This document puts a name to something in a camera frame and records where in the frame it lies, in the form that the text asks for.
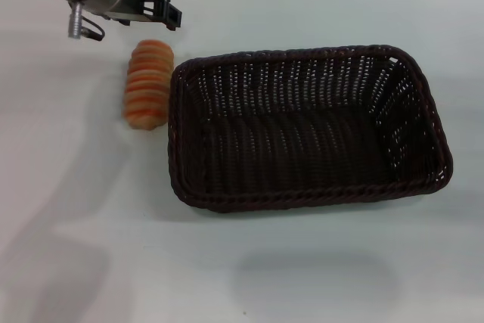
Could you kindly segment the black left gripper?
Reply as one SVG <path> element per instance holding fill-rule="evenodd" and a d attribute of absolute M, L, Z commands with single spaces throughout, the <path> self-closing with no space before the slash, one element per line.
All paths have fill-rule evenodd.
<path fill-rule="evenodd" d="M 106 20 L 120 23 L 164 23 L 170 31 L 176 31 L 182 23 L 182 12 L 171 0 L 119 0 L 112 9 L 101 15 Z"/>

